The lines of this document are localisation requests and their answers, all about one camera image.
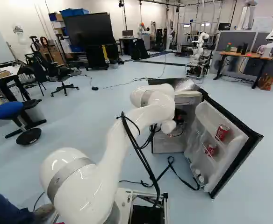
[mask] blue storage bin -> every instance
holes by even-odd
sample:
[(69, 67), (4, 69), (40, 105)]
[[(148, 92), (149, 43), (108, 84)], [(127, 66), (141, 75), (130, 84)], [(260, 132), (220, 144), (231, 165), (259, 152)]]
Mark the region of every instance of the blue storage bin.
[(70, 45), (71, 51), (72, 52), (81, 52), (82, 49), (79, 46), (74, 46), (74, 45)]
[(73, 10), (73, 15), (85, 15), (85, 14), (89, 14), (89, 11), (84, 10), (83, 8)]
[(68, 8), (68, 9), (60, 11), (60, 13), (61, 13), (62, 17), (73, 16), (73, 9)]
[(50, 21), (56, 21), (57, 20), (56, 13), (49, 13), (48, 15), (49, 15)]

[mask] blue stool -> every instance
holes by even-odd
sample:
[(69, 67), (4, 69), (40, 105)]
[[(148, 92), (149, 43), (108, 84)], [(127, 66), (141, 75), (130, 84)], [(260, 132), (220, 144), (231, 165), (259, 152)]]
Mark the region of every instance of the blue stool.
[(18, 136), (16, 143), (18, 145), (30, 145), (37, 141), (41, 136), (40, 128), (32, 128), (27, 130), (25, 125), (17, 118), (24, 110), (22, 102), (13, 101), (0, 105), (0, 119), (1, 120), (13, 120), (17, 126), (19, 126), (23, 133)]

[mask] mini fridge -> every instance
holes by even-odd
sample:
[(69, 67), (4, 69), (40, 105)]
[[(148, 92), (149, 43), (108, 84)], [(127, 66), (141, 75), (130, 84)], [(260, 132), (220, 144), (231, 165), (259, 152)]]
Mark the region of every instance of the mini fridge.
[[(177, 127), (171, 134), (158, 132), (152, 153), (183, 152), (200, 187), (215, 198), (263, 136), (250, 129), (189, 79), (155, 79), (175, 89)], [(223, 140), (220, 125), (229, 127)], [(209, 146), (215, 148), (210, 153)]]

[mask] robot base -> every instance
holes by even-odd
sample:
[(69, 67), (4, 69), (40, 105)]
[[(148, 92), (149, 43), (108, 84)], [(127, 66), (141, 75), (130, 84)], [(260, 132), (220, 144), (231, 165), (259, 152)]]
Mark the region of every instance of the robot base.
[[(160, 196), (159, 203), (153, 210), (156, 194), (119, 188), (111, 214), (103, 224), (168, 224), (168, 194)], [(50, 224), (57, 223), (56, 213)]]

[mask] bottle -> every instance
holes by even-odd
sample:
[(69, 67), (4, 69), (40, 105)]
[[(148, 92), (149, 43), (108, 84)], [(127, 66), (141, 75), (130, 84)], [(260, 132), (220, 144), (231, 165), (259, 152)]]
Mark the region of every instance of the bottle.
[(203, 177), (203, 176), (199, 176), (198, 180), (199, 180), (199, 182), (200, 182), (201, 184), (204, 183), (204, 177)]
[(200, 171), (199, 169), (196, 169), (196, 170), (194, 171), (194, 173), (195, 173), (197, 176), (199, 176), (199, 175), (201, 174), (201, 171)]
[(226, 47), (226, 52), (230, 52), (231, 51), (231, 43), (229, 42), (227, 47)]

